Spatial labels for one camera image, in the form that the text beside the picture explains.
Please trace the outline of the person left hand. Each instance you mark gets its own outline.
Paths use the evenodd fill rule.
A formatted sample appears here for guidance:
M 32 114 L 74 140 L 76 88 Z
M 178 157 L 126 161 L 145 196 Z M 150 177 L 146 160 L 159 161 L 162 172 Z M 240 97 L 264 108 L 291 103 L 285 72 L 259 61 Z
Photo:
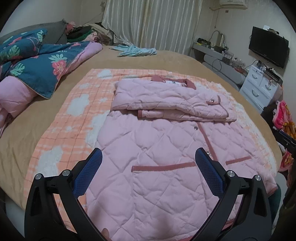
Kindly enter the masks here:
M 104 228 L 101 233 L 107 241 L 111 241 L 110 236 L 109 236 L 109 231 L 107 228 Z

